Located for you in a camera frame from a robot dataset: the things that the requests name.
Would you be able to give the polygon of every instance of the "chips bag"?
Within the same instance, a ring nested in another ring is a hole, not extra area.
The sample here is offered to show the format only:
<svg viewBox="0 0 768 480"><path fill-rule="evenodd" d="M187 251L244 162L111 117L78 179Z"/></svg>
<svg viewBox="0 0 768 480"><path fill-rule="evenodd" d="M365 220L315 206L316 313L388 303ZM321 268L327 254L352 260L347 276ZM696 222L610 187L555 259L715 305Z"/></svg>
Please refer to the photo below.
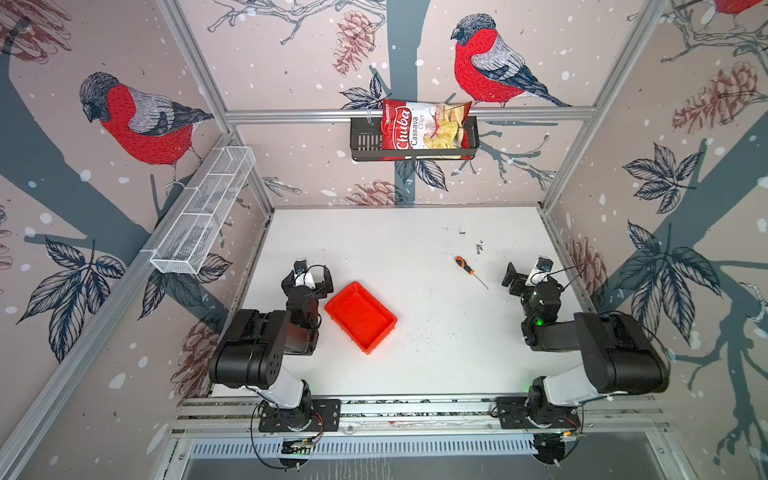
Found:
<svg viewBox="0 0 768 480"><path fill-rule="evenodd" d="M384 100L382 148L384 150L469 148L469 139L464 131L464 120L467 118L470 105L471 103L447 105ZM469 156L460 155L429 155L416 158L470 159ZM405 157L382 158L386 161L404 159Z"/></svg>

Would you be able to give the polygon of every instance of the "screwdriver handle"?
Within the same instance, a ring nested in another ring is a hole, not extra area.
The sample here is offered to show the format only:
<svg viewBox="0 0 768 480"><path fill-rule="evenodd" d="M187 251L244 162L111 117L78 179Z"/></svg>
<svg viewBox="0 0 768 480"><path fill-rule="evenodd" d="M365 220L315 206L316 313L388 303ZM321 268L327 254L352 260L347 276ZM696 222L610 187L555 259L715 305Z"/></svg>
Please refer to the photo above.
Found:
<svg viewBox="0 0 768 480"><path fill-rule="evenodd" d="M461 257L456 257L456 264L463 268L467 273L472 275L475 271L467 264L466 260Z"/></svg>

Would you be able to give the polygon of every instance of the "bird wing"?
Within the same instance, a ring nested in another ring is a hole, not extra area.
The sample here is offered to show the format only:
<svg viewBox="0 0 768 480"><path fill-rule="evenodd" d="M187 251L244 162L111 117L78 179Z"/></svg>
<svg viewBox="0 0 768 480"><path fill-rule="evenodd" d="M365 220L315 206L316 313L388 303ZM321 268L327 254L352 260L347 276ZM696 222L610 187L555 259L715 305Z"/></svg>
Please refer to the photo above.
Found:
<svg viewBox="0 0 768 480"><path fill-rule="evenodd" d="M525 59L509 48L500 35L496 35L490 50L471 56L471 60L485 77L501 83L506 83L525 66Z"/></svg>
<svg viewBox="0 0 768 480"><path fill-rule="evenodd" d="M145 94L128 87L136 105L136 113L128 128L139 135L160 137L172 131L174 125L174 105L170 98L163 95Z"/></svg>

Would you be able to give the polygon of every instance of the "red plastic bin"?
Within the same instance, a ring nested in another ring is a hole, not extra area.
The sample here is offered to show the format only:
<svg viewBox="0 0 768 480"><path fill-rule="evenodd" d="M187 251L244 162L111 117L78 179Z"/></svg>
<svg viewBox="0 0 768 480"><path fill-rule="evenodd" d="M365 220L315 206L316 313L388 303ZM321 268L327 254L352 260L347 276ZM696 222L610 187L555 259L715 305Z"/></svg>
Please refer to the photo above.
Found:
<svg viewBox="0 0 768 480"><path fill-rule="evenodd" d="M369 355L395 328L397 317L358 282L352 282L327 304L326 312Z"/></svg>

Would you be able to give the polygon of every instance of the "white table surface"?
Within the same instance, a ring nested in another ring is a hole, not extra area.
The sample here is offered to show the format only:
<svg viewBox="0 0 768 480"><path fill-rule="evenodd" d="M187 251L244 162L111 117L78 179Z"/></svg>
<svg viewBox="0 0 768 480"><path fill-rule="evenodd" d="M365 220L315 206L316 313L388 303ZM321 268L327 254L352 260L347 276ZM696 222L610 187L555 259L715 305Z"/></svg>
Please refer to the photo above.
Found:
<svg viewBox="0 0 768 480"><path fill-rule="evenodd" d="M457 255L490 290L456 265ZM243 308L284 310L280 281L306 258L330 269L329 298L357 280L398 319L366 355L323 310L329 299L320 300L315 353L283 358L314 395L521 392L581 362L578 352L532 352L520 300L501 285L507 262L527 273L540 255L562 268L533 207L278 210ZM573 319L573 290L561 300L560 320ZM214 386L214 396L251 395Z"/></svg>

